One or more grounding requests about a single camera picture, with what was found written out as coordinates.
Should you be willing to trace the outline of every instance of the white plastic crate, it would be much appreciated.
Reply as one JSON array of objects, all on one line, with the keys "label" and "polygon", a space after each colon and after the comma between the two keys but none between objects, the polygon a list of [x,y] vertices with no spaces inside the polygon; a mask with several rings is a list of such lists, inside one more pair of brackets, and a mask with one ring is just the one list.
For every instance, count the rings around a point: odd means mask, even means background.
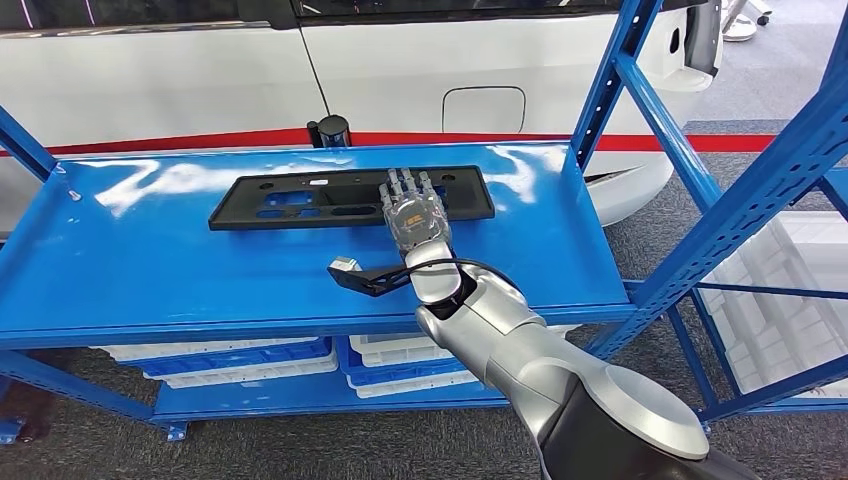
[{"label": "white plastic crate", "polygon": [[[848,223],[781,212],[705,282],[848,291]],[[743,393],[848,353],[848,301],[701,290]],[[848,397],[848,381],[800,395]]]},{"label": "white plastic crate", "polygon": [[176,375],[149,376],[145,378],[162,380],[171,388],[201,387],[222,383],[252,382],[270,378],[293,377],[333,372],[339,367],[336,351],[326,357],[293,360],[290,362],[263,363],[243,367],[218,368]]},{"label": "white plastic crate", "polygon": [[413,392],[417,390],[427,390],[431,388],[449,387],[451,385],[459,385],[463,383],[476,382],[475,377],[468,370],[461,370],[453,373],[443,373],[441,375],[431,375],[427,377],[410,378],[407,380],[398,380],[396,382],[375,383],[373,385],[354,386],[348,378],[348,386],[356,390],[356,396],[359,398],[379,397],[383,395],[393,395],[395,393]]},{"label": "white plastic crate", "polygon": [[[548,328],[565,334],[580,325],[553,325]],[[351,335],[350,347],[362,355],[366,367],[382,367],[410,362],[424,362],[453,355],[439,348],[425,333],[391,333],[384,335]]]},{"label": "white plastic crate", "polygon": [[108,345],[104,347],[91,347],[105,350],[116,361],[128,362],[143,358],[173,357],[176,355],[189,355],[192,353],[225,352],[227,350],[239,350],[243,348],[267,347],[270,345],[284,345],[287,343],[311,342],[318,337],[301,338],[272,338],[262,340],[242,340],[223,342],[188,342],[188,343],[147,343],[141,345]]}]

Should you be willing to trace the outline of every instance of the white car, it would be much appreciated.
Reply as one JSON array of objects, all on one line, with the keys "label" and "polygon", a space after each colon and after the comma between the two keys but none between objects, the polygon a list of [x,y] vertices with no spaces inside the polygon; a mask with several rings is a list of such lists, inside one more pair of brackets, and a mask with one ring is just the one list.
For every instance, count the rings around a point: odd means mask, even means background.
[{"label": "white car", "polygon": [[[305,124],[328,113],[369,143],[565,135],[617,3],[0,1],[0,105],[74,153],[303,145]],[[681,124],[717,71],[719,16],[719,0],[666,0],[639,57]],[[672,173],[661,153],[621,152],[627,135],[650,135],[623,97],[601,142],[613,151],[586,171],[603,224],[644,206]],[[38,182],[2,160],[8,232]]]}]

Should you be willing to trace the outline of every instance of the plastic storage bin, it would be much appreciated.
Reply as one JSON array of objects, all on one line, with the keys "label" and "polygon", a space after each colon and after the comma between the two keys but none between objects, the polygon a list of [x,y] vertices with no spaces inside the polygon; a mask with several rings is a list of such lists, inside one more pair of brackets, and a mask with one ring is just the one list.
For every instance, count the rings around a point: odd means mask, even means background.
[{"label": "plastic storage bin", "polygon": [[[848,223],[781,212],[704,281],[848,290]],[[701,290],[743,393],[848,353],[848,301]],[[801,397],[848,397],[848,381]]]},{"label": "plastic storage bin", "polygon": [[140,345],[108,345],[91,348],[105,350],[115,360],[124,362],[141,358],[170,357],[206,352],[225,352],[227,350],[239,350],[269,345],[285,345],[289,343],[311,342],[314,340],[318,340],[318,337],[272,338],[262,340],[242,340],[236,342],[148,343]]},{"label": "plastic storage bin", "polygon": [[162,380],[171,388],[201,387],[222,383],[239,383],[269,378],[313,375],[335,371],[339,367],[335,350],[324,357],[287,362],[245,365],[240,367],[201,370],[172,375],[148,375],[146,378]]},{"label": "plastic storage bin", "polygon": [[[554,325],[548,328],[565,335],[579,326]],[[350,346],[362,355],[362,363],[367,367],[453,358],[449,351],[439,348],[425,333],[351,335]]]},{"label": "plastic storage bin", "polygon": [[144,358],[120,361],[118,363],[141,368],[144,370],[145,375],[150,377],[161,377],[164,375],[177,375],[204,370],[310,360],[326,357],[330,355],[332,349],[332,338],[321,337],[306,342],[268,345],[221,352]]},{"label": "plastic storage bin", "polygon": [[368,367],[362,355],[351,348],[348,337],[336,338],[339,369],[359,398],[411,392],[428,388],[477,381],[465,366],[453,357]]}]

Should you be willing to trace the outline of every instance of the red stripe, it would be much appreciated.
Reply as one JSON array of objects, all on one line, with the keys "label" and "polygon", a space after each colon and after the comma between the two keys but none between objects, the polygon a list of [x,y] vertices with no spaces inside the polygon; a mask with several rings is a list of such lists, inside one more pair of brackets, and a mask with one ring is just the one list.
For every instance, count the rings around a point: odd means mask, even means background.
[{"label": "red stripe", "polygon": [[[761,152],[771,143],[774,137],[775,135],[771,134],[688,135],[689,141],[695,150],[702,153]],[[515,140],[567,140],[568,138],[568,135],[534,133],[351,133],[351,143],[357,146],[503,142]],[[212,133],[207,135],[64,145],[50,147],[48,150],[50,153],[57,155],[79,155],[86,153],[151,150],[307,145],[309,143],[309,134],[305,128],[285,128],[254,132]],[[598,150],[607,152],[659,152],[662,151],[662,148],[653,135],[603,135],[598,143]]]}]

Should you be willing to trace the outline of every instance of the robotic arm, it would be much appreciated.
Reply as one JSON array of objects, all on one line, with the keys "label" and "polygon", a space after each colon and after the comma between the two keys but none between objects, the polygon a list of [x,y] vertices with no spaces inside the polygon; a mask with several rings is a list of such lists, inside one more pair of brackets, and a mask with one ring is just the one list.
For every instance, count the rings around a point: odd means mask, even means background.
[{"label": "robotic arm", "polygon": [[380,186],[405,268],[362,272],[337,258],[329,271],[373,296],[412,283],[422,330],[509,399],[533,436],[543,478],[757,478],[710,450],[698,418],[674,394],[565,341],[503,274],[455,258],[442,201],[426,173],[418,180],[392,169]]}]

